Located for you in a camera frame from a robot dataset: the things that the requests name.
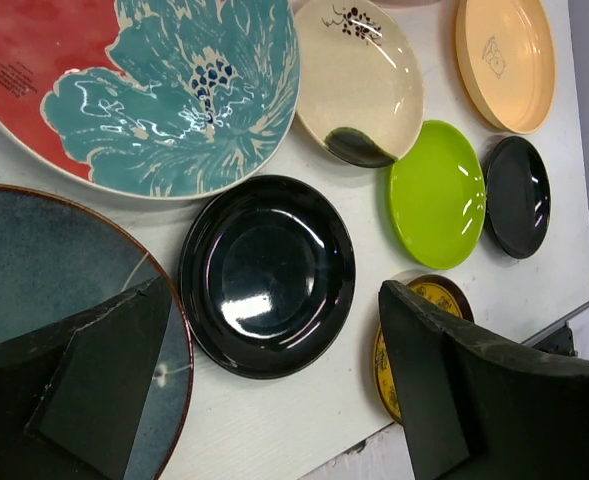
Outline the red plate with teal flower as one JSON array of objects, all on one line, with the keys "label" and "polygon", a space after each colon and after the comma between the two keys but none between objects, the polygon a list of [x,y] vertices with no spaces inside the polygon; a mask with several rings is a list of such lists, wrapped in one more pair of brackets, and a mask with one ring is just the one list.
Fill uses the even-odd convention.
[{"label": "red plate with teal flower", "polygon": [[201,199],[257,173],[300,73],[286,1],[0,1],[0,129],[131,198]]}]

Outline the small black plate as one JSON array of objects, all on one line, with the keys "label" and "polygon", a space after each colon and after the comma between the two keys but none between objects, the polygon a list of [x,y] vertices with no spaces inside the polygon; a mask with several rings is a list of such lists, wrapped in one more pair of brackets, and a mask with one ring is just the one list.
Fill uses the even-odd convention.
[{"label": "small black plate", "polygon": [[526,259],[541,247],[551,217],[551,188],[536,147],[520,136],[502,138],[485,166],[486,228],[509,256]]}]

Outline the cream plate with dark patch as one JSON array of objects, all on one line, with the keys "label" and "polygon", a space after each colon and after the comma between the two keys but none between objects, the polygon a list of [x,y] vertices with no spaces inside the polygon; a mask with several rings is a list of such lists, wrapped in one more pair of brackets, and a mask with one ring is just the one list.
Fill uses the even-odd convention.
[{"label": "cream plate with dark patch", "polygon": [[404,31],[371,1],[308,1],[296,12],[297,115],[338,159],[383,168],[404,157],[423,124],[425,87]]}]

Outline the dark blue glazed plate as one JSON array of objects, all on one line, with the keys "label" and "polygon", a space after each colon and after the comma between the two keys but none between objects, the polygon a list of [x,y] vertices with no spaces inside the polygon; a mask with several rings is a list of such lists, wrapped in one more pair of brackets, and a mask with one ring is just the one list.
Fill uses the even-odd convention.
[{"label": "dark blue glazed plate", "polygon": [[185,312],[164,269],[131,235],[69,200],[0,184],[0,343],[91,309],[149,279],[172,294],[168,323],[122,479],[157,479],[193,388]]}]

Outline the black glossy plate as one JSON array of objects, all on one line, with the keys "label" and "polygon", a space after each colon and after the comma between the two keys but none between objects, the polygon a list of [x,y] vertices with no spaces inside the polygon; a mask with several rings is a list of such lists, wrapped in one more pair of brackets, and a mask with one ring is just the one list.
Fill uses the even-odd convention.
[{"label": "black glossy plate", "polygon": [[199,212],[178,280],[204,353],[235,375],[272,380],[306,368],[336,340],[356,261],[342,218],[318,190],[262,175]]}]

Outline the peach plastic plate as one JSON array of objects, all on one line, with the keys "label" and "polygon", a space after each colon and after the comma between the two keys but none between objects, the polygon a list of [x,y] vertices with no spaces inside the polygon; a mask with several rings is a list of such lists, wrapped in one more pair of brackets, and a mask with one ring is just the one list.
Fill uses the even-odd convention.
[{"label": "peach plastic plate", "polygon": [[455,46],[469,97],[491,125],[517,134],[542,126],[554,100],[556,58],[541,1],[460,1]]}]

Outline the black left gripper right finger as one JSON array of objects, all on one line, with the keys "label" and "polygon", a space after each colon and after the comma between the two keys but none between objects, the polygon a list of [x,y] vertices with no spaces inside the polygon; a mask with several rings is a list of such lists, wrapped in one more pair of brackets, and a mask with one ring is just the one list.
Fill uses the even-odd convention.
[{"label": "black left gripper right finger", "polygon": [[418,479],[589,479],[589,361],[383,282],[381,329]]}]

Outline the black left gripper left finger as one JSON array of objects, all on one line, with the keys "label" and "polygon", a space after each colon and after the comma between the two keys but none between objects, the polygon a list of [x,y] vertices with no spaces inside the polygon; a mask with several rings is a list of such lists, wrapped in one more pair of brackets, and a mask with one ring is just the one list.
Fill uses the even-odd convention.
[{"label": "black left gripper left finger", "polygon": [[0,479],[122,479],[172,294],[156,277],[0,343]]}]

